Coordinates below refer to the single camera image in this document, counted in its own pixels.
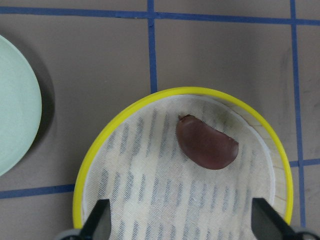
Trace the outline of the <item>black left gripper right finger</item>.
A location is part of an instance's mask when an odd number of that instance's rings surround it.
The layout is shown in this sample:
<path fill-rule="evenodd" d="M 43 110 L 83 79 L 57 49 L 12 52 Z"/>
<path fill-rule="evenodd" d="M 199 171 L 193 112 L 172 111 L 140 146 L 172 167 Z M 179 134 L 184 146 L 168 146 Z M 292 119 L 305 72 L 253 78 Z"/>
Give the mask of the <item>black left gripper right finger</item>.
<path fill-rule="evenodd" d="M 251 230 L 257 240 L 290 240 L 293 229 L 264 198 L 253 198 Z"/>

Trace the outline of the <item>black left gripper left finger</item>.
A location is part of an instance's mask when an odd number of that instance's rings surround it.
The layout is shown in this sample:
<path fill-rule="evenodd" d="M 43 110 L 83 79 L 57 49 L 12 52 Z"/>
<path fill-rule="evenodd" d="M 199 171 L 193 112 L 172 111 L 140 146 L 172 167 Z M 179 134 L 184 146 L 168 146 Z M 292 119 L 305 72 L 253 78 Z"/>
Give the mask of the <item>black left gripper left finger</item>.
<path fill-rule="evenodd" d="M 109 199 L 96 202 L 79 236 L 82 240 L 108 240 L 111 235 L 111 205 Z"/>

